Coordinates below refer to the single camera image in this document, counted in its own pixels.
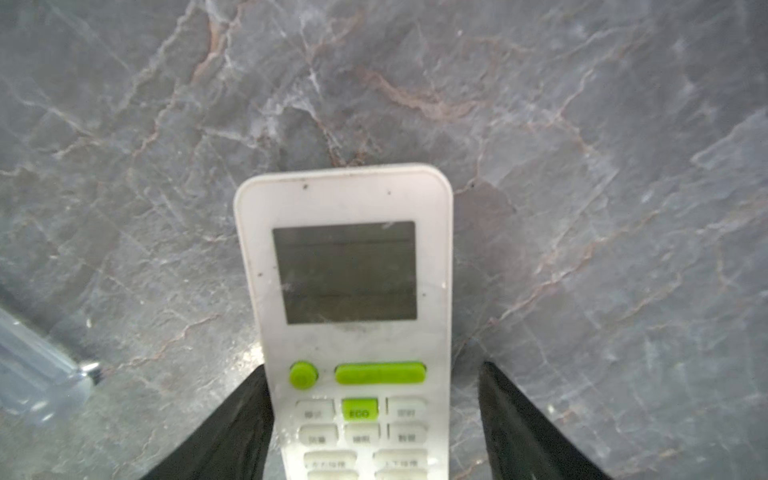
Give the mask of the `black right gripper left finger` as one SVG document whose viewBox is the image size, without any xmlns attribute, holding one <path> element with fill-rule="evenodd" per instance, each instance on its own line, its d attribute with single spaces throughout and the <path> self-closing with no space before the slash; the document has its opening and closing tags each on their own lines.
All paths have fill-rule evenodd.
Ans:
<svg viewBox="0 0 768 480">
<path fill-rule="evenodd" d="M 146 479 L 261 479 L 274 428 L 265 368 L 258 366 Z"/>
</svg>

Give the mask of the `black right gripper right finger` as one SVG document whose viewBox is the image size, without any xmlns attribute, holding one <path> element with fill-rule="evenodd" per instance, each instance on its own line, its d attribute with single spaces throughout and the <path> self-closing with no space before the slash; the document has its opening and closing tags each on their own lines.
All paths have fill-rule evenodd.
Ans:
<svg viewBox="0 0 768 480">
<path fill-rule="evenodd" d="M 494 479 L 610 480 L 490 361 L 479 369 L 478 402 Z"/>
</svg>

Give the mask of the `thin metal pry tool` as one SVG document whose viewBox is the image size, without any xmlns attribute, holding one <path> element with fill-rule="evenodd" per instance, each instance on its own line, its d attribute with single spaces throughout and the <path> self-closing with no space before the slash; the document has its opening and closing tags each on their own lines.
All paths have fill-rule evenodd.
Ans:
<svg viewBox="0 0 768 480">
<path fill-rule="evenodd" d="M 1 307 L 1 409 L 34 425 L 62 418 L 83 405 L 99 383 L 96 361 L 78 362 Z"/>
</svg>

